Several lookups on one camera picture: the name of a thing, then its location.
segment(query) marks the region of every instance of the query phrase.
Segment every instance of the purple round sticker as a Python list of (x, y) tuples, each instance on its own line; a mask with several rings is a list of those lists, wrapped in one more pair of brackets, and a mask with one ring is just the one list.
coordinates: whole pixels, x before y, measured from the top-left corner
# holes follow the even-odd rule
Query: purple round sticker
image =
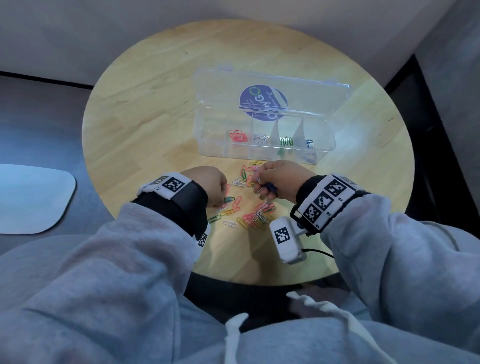
[(260, 121), (275, 121), (283, 118), (279, 112), (287, 110), (287, 98), (280, 90), (265, 85), (247, 87), (240, 95), (240, 109), (258, 110), (246, 111), (247, 115)]

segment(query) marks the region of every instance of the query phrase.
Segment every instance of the gray wall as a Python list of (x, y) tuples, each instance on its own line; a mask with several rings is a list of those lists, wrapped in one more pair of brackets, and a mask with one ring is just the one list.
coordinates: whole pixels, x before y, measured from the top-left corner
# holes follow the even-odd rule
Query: gray wall
[(480, 210), (479, 19), (480, 1), (460, 0), (416, 52), (478, 210)]
[(385, 85), (455, 0), (3, 0), (0, 71), (93, 85), (124, 50), (205, 19), (284, 24)]

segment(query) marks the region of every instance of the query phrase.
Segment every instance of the clear plastic box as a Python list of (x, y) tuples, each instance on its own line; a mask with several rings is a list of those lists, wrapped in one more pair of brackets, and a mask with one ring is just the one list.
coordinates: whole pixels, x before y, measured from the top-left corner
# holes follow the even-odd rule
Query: clear plastic box
[(327, 118), (349, 85), (221, 69), (195, 73), (193, 135), (204, 156), (317, 164), (335, 149)]

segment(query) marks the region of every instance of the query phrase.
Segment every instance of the transparent lid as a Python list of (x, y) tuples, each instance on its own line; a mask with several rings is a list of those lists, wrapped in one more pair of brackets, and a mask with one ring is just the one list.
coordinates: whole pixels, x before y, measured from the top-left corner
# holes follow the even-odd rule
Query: transparent lid
[(197, 98), (212, 108), (328, 116), (350, 97), (349, 85), (261, 73), (200, 69)]

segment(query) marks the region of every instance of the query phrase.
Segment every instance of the round wooden table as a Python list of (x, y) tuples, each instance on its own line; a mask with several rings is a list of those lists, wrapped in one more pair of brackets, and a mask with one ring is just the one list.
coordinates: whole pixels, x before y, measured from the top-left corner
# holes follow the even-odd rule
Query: round wooden table
[[(192, 135), (195, 109), (193, 73), (198, 68), (233, 66), (288, 77), (349, 84), (354, 92), (330, 118), (336, 149), (317, 165), (318, 174), (348, 176), (368, 191), (388, 196), (393, 211), (405, 211), (413, 185), (414, 158), (405, 124), (390, 97), (359, 65), (329, 45), (282, 26), (248, 20), (205, 21), (155, 34), (131, 47), (103, 73), (88, 100), (83, 147), (92, 182), (113, 216), (135, 198), (139, 186), (163, 172), (214, 165), (228, 180), (248, 161), (204, 157)], [(251, 188), (241, 212), (260, 203)], [(276, 201), (275, 217), (292, 204)], [(208, 211), (209, 217), (216, 215)], [(338, 272), (333, 259), (308, 253), (306, 261), (280, 262), (269, 229), (237, 229), (212, 224), (212, 234), (194, 272), (256, 285), (288, 285)], [(329, 251), (320, 237), (302, 237), (306, 248)]]

